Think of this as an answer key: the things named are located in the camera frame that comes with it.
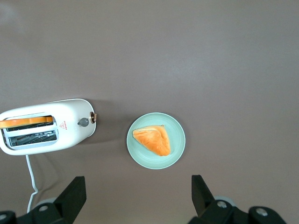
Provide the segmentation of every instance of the warning label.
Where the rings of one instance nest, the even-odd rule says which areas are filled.
[[[61,123],[61,125],[59,125],[59,127],[65,129],[65,130],[67,130],[66,122],[63,121],[63,122]]]

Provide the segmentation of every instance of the triangular bread slice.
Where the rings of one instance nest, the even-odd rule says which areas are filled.
[[[159,156],[170,154],[170,142],[164,125],[147,126],[133,131],[133,137]]]

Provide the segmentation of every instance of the toaster knob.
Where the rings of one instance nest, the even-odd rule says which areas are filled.
[[[82,127],[86,127],[89,124],[89,121],[87,118],[82,118],[79,122],[78,125],[81,125]]]

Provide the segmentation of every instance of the screw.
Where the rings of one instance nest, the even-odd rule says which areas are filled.
[[[7,215],[6,214],[2,214],[0,215],[0,220],[6,219]]]
[[[256,212],[257,212],[257,214],[259,214],[261,216],[267,216],[268,215],[267,211],[265,209],[262,209],[262,208],[257,208]]]
[[[47,205],[43,205],[42,207],[39,208],[39,211],[46,211],[48,209]]]
[[[223,201],[219,201],[219,202],[217,202],[217,205],[218,205],[220,208],[223,208],[223,209],[225,209],[225,208],[228,207],[228,206],[226,205],[226,203],[223,202]]]

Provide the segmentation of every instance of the toaster slot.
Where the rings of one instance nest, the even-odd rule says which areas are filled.
[[[27,134],[23,136],[14,136],[9,138],[10,144],[13,147],[55,140],[57,140],[55,131]]]
[[[24,126],[19,126],[19,127],[11,127],[11,128],[7,128],[6,131],[13,132],[13,131],[19,131],[19,130],[24,130],[24,129],[36,128],[36,127],[50,126],[50,125],[53,125],[53,121],[39,123],[39,124],[32,124],[32,125],[24,125]]]
[[[29,115],[23,115],[16,118],[28,118]],[[55,144],[59,138],[59,132],[56,120],[19,127],[2,129],[3,138],[8,148],[12,150],[21,150],[35,147],[44,147]]]

